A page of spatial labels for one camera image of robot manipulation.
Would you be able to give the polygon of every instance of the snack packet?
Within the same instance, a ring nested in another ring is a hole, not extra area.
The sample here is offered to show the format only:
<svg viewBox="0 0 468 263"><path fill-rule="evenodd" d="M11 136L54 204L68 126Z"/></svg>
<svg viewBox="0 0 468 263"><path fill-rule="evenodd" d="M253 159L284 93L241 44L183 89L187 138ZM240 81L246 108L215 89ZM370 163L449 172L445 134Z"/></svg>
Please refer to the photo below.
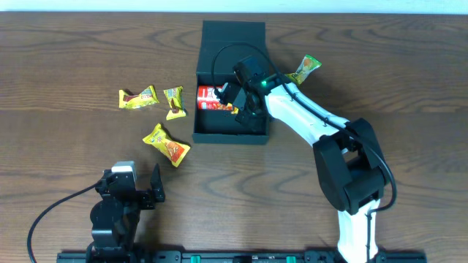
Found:
<svg viewBox="0 0 468 263"><path fill-rule="evenodd" d="M118 91L118 107L121 109L137 109L159 103L154 87L150 85L138 95L129 95L125 91Z"/></svg>
<svg viewBox="0 0 468 263"><path fill-rule="evenodd" d="M169 158L173 166L178 167L182 159L190 150L190 146L172 141L165 130L158 123L153 132L143 138L146 144L153 145L162 154Z"/></svg>
<svg viewBox="0 0 468 263"><path fill-rule="evenodd" d="M212 85L198 86L197 105L199 110L229 110L231 114L237 114L239 109L234 107L231 103L223 105L219 103L219 99L214 95L214 88Z"/></svg>
<svg viewBox="0 0 468 263"><path fill-rule="evenodd" d="M167 102L169 102L170 111L166 116L166 120L172 120L175 118L185 117L184 105L182 103L182 86L177 88L170 88L164 90Z"/></svg>
<svg viewBox="0 0 468 263"><path fill-rule="evenodd" d="M301 65L299 65L298 70L296 70L294 73L286 74L286 76L290 78L291 81L294 82L294 84L299 86L300 84L302 84L302 82L304 82L304 80L306 80L310 72L313 72L320 66L322 66L322 63L320 63L317 59L313 58L312 56L306 55L304 56Z"/></svg>

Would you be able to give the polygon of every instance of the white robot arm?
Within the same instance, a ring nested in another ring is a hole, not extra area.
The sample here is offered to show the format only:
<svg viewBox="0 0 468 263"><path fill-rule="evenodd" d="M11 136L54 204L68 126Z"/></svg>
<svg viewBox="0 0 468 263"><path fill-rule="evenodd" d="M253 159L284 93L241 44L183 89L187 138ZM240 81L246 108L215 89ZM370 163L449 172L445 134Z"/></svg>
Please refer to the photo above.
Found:
<svg viewBox="0 0 468 263"><path fill-rule="evenodd" d="M215 89L215 94L222 104L231 103L239 109L235 120L240 124L257 131L264 128L270 115L285 122L313 147L320 188L338 210L340 254L348 263L374 258L378 249L375 216L371 214L391 207L396 197L393 176L374 130L364 119L349 122L329 113L271 65L276 74L268 76L256 58L239 61L233 70L241 85L225 83L221 91ZM211 77L215 83L213 67ZM358 152L358 156L345 161L343 154L347 151ZM378 207L389 182L394 190L392 201Z"/></svg>
<svg viewBox="0 0 468 263"><path fill-rule="evenodd" d="M311 146L323 135L332 135L337 133L337 129L327 125L317 116L304 109L297 100L301 100L316 113L328 118L329 121L338 124L344 128L347 119L338 117L323 109L317 103L304 96L294 83L288 83L290 92L295 94L292 99L282 85L273 88L269 95L265 97L266 107L270 115L286 123ZM355 215L350 215L347 211L338 211L340 237L338 241L338 250L348 263L363 263L366 261L367 251L367 217L369 210L379 206L380 200L372 200ZM375 216L371 220L371 240L370 257L373 258L377 252L375 244Z"/></svg>

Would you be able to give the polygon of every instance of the yellow candy wrapper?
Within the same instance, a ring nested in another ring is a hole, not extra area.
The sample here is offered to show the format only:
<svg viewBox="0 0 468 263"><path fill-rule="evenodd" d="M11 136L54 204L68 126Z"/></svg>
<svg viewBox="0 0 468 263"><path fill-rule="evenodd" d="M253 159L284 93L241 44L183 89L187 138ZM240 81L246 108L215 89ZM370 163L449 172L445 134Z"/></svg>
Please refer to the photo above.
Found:
<svg viewBox="0 0 468 263"><path fill-rule="evenodd" d="M178 167L182 159L190 150L190 146L172 141L165 130L158 123L153 132L143 138L146 144L153 145L162 154L169 158L173 166Z"/></svg>
<svg viewBox="0 0 468 263"><path fill-rule="evenodd" d="M313 72L320 66L322 66L322 63L320 63L317 59L306 55L302 60L301 65L299 65L298 70L296 70L294 73L286 74L286 76L290 78L294 84L299 86L302 84L302 82L304 82L304 80L306 80L310 72Z"/></svg>
<svg viewBox="0 0 468 263"><path fill-rule="evenodd" d="M138 95L129 95L125 91L118 91L118 107L121 109L137 109L159 103L154 87L150 85Z"/></svg>
<svg viewBox="0 0 468 263"><path fill-rule="evenodd" d="M184 104L182 103L182 86L177 88L170 88L164 90L167 102L169 102L170 111L166 116L166 120L172 120L175 118L185 117Z"/></svg>

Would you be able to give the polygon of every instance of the black box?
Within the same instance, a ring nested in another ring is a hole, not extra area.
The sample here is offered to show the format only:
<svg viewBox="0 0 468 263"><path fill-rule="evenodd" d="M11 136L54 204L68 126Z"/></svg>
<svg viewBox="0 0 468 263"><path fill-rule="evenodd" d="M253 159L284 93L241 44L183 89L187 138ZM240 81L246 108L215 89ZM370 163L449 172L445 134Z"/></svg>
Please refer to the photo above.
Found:
<svg viewBox="0 0 468 263"><path fill-rule="evenodd" d="M197 92L200 85L213 85L211 63L216 53L225 45L247 42L268 55L265 45L265 23L203 21L202 43L197 65ZM255 56L260 66L268 71L268 62L254 49L247 46L232 46L223 50L214 68L217 86L226 82L237 83L233 66L242 58ZM268 141L268 118L265 129L252 131L237 121L226 110L199 110L195 102L195 126L192 135L196 143L266 144Z"/></svg>

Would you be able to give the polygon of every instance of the wooden table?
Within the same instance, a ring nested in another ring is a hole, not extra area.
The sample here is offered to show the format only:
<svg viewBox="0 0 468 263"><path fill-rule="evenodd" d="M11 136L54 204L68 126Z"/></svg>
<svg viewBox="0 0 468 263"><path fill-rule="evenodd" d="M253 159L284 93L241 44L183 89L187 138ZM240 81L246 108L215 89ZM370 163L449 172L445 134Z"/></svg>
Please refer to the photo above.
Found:
<svg viewBox="0 0 468 263"><path fill-rule="evenodd" d="M336 211L311 148L283 123L267 145L193 144L195 69L203 20L265 21L271 58L291 72L323 65L301 86L315 102L374 127L399 187L377 217L377 243L468 257L468 19L438 15L0 14L0 262L27 262L33 220L135 160L138 186L161 166L167 201L142 213L149 248L303 250L334 247ZM118 109L118 90L156 87L161 103ZM163 89L184 87L188 116L166 121ZM162 122L192 149L179 168L142 142ZM389 200L387 191L382 203ZM36 228L38 262L92 241L90 191Z"/></svg>

